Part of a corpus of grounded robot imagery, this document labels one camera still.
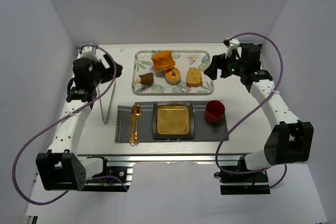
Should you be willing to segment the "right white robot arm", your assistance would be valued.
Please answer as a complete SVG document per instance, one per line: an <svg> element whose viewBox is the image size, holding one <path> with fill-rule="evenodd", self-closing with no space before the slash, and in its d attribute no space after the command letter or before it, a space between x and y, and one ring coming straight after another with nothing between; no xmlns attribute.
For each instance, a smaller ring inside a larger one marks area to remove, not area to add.
<svg viewBox="0 0 336 224"><path fill-rule="evenodd" d="M262 150L239 160L237 171L243 174L280 164L306 162L314 132L312 124L301 121L276 93L272 76L261 68L260 54L258 45L230 46L226 53L213 56L204 71L212 80L216 80L218 70L221 70L222 78L239 76L247 91L258 101L272 129Z"/></svg>

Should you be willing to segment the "toasted bread slice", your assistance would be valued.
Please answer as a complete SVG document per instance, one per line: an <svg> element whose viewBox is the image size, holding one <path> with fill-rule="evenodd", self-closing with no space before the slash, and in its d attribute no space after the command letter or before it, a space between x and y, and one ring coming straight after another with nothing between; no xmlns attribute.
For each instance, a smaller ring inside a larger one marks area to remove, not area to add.
<svg viewBox="0 0 336 224"><path fill-rule="evenodd" d="M200 87L203 85L202 82L202 73L199 69L191 67L188 69L186 76L186 85L189 88Z"/></svg>

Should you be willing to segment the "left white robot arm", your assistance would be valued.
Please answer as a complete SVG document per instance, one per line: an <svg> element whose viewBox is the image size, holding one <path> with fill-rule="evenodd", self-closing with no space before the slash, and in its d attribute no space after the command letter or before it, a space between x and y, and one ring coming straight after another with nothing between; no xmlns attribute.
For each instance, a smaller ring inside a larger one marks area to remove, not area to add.
<svg viewBox="0 0 336 224"><path fill-rule="evenodd" d="M67 87L65 120L57 127L55 138L45 153L39 153L36 165L46 190L83 190L86 182L106 173L106 159L79 160L78 146L93 104L102 96L99 85L112 84L122 66L105 53L98 58L97 45L84 45L73 62L73 78Z"/></svg>

